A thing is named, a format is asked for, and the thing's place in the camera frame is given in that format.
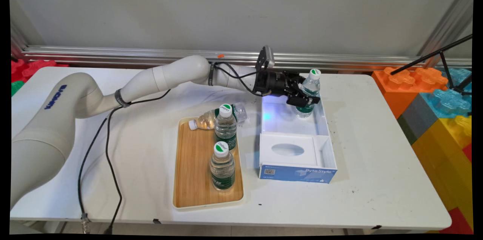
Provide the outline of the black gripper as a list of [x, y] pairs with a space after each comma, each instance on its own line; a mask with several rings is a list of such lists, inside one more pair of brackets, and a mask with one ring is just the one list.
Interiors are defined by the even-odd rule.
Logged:
[[295, 71], [275, 72], [264, 70], [255, 77], [254, 92], [260, 92], [263, 96], [287, 96], [286, 104], [300, 108], [318, 104], [320, 97], [300, 93], [299, 84], [302, 84], [305, 80], [305, 77]]

